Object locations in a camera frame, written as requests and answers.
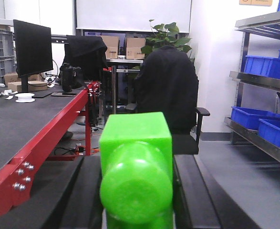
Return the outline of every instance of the computer monitor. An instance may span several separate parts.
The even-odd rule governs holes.
[[[53,70],[51,29],[19,20],[13,20],[13,25],[17,73],[26,93],[30,75]]]

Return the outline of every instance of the black table surface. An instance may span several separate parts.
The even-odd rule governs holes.
[[[62,92],[60,86],[48,88],[50,92]],[[43,94],[46,91],[33,92]],[[74,97],[48,95],[35,98],[31,103],[17,103],[0,97],[0,170],[40,132]]]

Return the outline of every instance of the potted plant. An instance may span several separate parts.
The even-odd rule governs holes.
[[[176,22],[152,26],[152,21],[154,21],[154,19],[149,20],[153,35],[146,38],[146,45],[141,48],[141,51],[145,56],[165,45],[175,46],[178,50],[185,53],[188,53],[192,49],[187,45],[191,40],[189,37],[177,38],[179,28],[177,27]]]

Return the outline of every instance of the table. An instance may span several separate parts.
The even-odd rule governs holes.
[[[59,86],[49,90],[62,91]],[[49,95],[32,103],[0,97],[0,215],[30,198],[35,173],[78,115],[86,117],[90,149],[88,90],[73,92],[75,97]]]
[[[140,70],[135,69],[116,69],[119,65],[135,66],[141,65],[143,60],[123,60],[123,59],[107,59],[107,62],[111,66],[111,78],[112,78],[112,111],[116,114],[116,73],[138,73]]]

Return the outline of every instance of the black cloth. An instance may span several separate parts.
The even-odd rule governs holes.
[[[164,46],[149,54],[134,81],[139,113],[162,111],[171,133],[196,125],[198,78],[188,56]]]
[[[63,63],[73,67],[81,67],[85,80],[100,80],[103,68],[107,68],[107,46],[101,37],[70,36],[68,44],[64,45]]]

